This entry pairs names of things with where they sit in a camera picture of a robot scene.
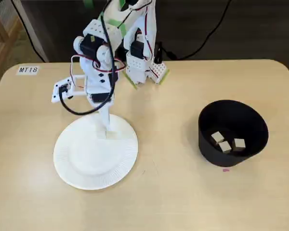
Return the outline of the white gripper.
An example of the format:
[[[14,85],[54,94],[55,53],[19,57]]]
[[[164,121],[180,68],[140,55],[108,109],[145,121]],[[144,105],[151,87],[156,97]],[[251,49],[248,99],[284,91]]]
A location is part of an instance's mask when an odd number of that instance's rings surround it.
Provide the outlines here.
[[[118,68],[90,59],[81,59],[80,67],[85,74],[85,92],[90,104],[99,109],[104,128],[110,131],[109,107],[114,101],[114,87],[118,80]]]

